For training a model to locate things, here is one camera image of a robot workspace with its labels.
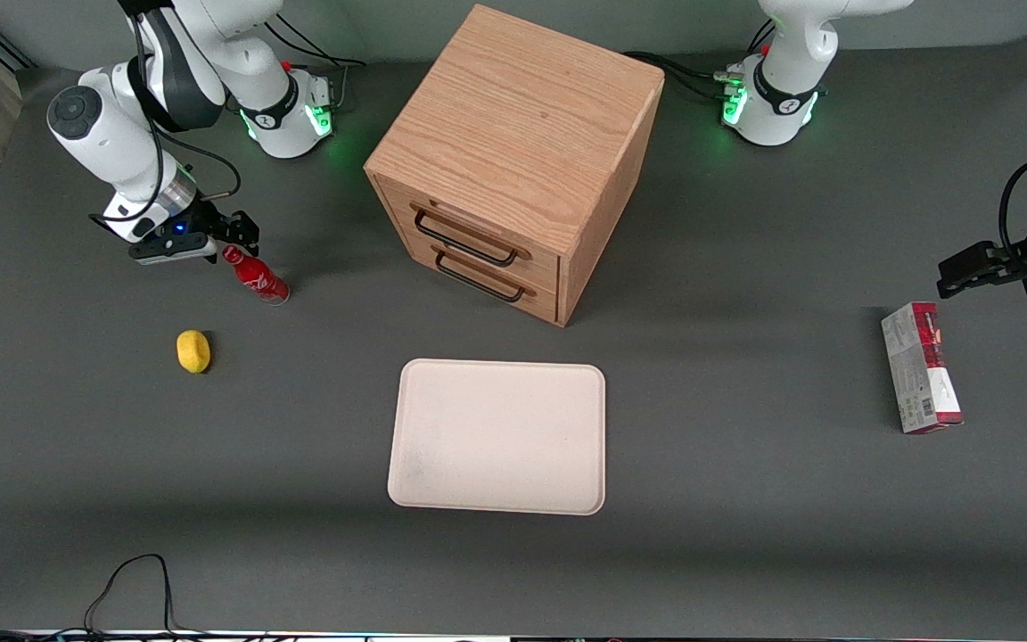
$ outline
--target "wall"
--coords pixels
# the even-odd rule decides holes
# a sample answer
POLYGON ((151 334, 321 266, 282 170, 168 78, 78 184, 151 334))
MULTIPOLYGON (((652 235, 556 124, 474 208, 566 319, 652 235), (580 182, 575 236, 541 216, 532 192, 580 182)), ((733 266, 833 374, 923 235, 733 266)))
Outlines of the wall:
MULTIPOLYGON (((765 16, 754 0, 488 0, 612 49, 737 48, 765 16)), ((338 56, 432 60, 473 0, 286 0, 282 15, 338 56)), ((844 48, 997 44, 1027 36, 1027 0, 917 0, 887 16, 838 23, 844 48)), ((0 30, 41 65, 89 69, 134 52, 113 0, 0 0, 0 30)), ((267 32, 282 58, 305 62, 267 32)))

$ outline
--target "bottle cap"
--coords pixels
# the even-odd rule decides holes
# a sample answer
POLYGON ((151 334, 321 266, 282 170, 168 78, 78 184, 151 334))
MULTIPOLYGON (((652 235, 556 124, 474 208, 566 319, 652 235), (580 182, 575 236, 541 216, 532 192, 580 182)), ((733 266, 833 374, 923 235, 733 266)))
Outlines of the bottle cap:
POLYGON ((225 246, 225 249, 220 251, 220 255, 224 256, 225 260, 231 265, 236 265, 244 260, 244 253, 240 252, 240 249, 236 246, 225 246))

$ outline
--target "yellow sponge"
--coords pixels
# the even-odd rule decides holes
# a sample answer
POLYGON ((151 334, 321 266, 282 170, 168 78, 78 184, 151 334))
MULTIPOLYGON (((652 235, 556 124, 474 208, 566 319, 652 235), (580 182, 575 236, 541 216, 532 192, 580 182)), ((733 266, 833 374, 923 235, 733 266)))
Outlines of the yellow sponge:
POLYGON ((185 330, 177 335, 177 362, 184 370, 195 375, 203 373, 212 360, 213 349, 199 330, 185 330))

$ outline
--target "wooden drawer cabinet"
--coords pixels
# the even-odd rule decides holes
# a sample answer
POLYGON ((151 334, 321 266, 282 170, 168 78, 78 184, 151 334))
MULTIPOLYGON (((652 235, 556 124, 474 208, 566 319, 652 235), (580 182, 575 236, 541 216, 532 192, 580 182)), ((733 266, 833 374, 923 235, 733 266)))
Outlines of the wooden drawer cabinet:
POLYGON ((565 326, 663 85, 652 66, 477 5, 364 169, 417 263, 565 326))

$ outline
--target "cabinet top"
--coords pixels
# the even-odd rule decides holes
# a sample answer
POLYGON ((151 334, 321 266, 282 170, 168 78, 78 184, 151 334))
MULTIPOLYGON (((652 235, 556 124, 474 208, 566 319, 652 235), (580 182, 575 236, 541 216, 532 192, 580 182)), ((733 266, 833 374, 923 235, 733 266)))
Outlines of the cabinet top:
POLYGON ((367 167, 567 253, 663 82, 653 66, 478 4, 367 167))

